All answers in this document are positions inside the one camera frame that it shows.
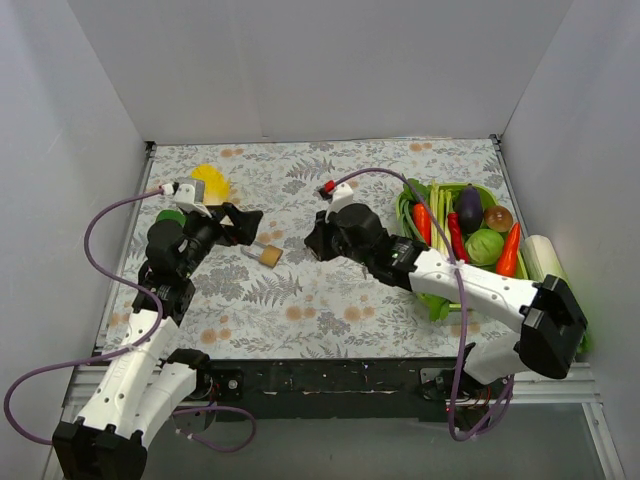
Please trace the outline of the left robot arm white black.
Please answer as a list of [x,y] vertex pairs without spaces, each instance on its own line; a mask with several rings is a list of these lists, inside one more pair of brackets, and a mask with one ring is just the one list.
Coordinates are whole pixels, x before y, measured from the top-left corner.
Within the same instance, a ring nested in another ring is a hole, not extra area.
[[193,299],[197,267],[216,245],[251,244],[262,217],[231,203],[158,215],[147,232],[125,352],[111,361],[77,417],[53,434],[65,478],[139,479],[153,438],[183,400],[240,396],[239,370],[217,370],[195,349],[163,352]]

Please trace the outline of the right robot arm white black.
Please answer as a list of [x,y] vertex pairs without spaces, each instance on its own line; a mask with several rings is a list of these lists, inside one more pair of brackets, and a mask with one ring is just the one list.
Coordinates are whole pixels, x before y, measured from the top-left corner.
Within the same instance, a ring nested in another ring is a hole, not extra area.
[[348,258],[383,284],[453,300],[509,327],[509,336],[464,348],[464,364],[452,373],[453,387],[464,397],[524,371],[565,378],[586,331],[565,280],[548,275],[534,282],[454,265],[435,249],[389,234],[364,204],[318,212],[305,244],[320,261]]

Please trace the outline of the large brass long-shackle padlock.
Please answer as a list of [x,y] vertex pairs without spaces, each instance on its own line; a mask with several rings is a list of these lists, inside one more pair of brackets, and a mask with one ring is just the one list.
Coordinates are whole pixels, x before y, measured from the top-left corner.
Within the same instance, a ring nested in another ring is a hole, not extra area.
[[282,249],[259,241],[254,241],[250,245],[243,245],[241,252],[248,258],[256,260],[261,265],[269,268],[274,268],[283,255]]

